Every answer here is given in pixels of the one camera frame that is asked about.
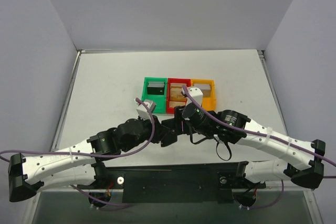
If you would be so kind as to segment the black leather card holder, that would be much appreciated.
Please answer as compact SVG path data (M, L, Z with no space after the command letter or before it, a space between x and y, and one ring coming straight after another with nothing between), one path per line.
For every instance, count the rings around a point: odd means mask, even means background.
M161 124L166 129L166 134L161 140L161 147L176 143L178 136L183 134L182 120L178 118L167 119L163 120Z

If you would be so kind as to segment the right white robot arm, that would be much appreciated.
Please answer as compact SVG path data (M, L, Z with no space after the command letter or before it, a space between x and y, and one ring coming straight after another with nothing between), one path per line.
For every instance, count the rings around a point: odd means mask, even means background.
M236 111L204 112L192 103L176 107L174 117L184 134L198 133L224 145L248 146L273 156L269 161L247 162L244 176L251 183L289 180L316 189L323 180L322 157L326 149L322 140L300 141Z

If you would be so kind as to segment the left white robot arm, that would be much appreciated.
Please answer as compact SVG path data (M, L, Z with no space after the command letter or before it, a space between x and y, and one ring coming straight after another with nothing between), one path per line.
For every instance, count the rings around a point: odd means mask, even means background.
M16 153L10 157L8 165L9 200L30 199L47 185L47 178L58 172L125 156L127 151L142 143L161 142L169 132L170 129L157 118L129 119L57 152L35 156Z

